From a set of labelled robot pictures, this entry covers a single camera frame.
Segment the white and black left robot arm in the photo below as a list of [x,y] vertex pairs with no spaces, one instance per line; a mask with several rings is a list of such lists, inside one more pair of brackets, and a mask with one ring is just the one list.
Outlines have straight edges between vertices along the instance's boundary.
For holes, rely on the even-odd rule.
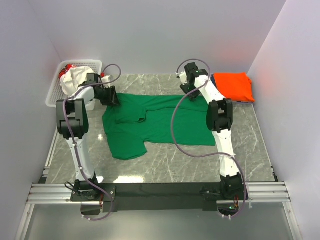
[[56,102],[57,130],[71,150],[76,172],[74,184],[66,183],[65,186],[70,186],[69,189],[72,190],[72,201],[102,201],[104,197],[113,201],[115,190],[107,192],[99,184],[89,156],[89,119],[86,105],[92,100],[99,100],[104,106],[120,105],[116,88],[107,87],[97,73],[88,73],[85,82],[73,95]]

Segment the green t shirt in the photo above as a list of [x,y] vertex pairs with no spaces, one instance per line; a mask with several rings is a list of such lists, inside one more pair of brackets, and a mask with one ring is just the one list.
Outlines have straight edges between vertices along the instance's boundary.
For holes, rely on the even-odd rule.
[[146,142],[187,146],[215,146],[206,125],[208,104],[181,95],[119,93],[120,105],[108,106],[102,116],[112,157],[131,160],[147,153]]

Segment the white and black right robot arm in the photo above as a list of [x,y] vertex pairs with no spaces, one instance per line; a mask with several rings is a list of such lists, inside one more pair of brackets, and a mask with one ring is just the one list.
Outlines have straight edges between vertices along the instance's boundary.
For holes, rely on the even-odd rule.
[[206,126],[211,131],[217,147],[216,155],[220,162],[220,187],[217,193],[225,200],[239,200],[247,197],[244,173],[235,160],[232,145],[233,102],[223,96],[211,81],[205,69],[199,69],[196,63],[184,66],[184,71],[177,72],[180,88],[191,100],[202,95],[207,102]]

